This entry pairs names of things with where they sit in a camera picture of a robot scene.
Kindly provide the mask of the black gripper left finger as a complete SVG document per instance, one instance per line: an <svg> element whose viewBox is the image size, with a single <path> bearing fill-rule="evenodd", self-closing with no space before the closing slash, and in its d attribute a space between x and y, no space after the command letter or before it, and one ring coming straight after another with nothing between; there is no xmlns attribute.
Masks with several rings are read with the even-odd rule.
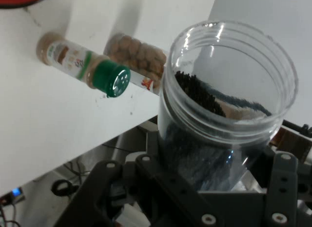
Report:
<svg viewBox="0 0 312 227"><path fill-rule="evenodd" d="M138 203L153 227L217 227L219 214L178 174L158 162L158 133L147 134L146 151L121 165L95 165L58 227L112 227L126 204Z"/></svg>

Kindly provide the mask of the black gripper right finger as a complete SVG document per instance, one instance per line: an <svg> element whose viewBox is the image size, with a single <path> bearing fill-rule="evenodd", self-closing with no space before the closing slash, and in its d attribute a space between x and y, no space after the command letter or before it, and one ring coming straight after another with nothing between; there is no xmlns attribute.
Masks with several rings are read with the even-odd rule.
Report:
<svg viewBox="0 0 312 227"><path fill-rule="evenodd" d="M312 206L312 166L303 164L291 153L264 149L249 171L264 198L264 227L310 227L312 216L297 207L301 200Z"/></svg>

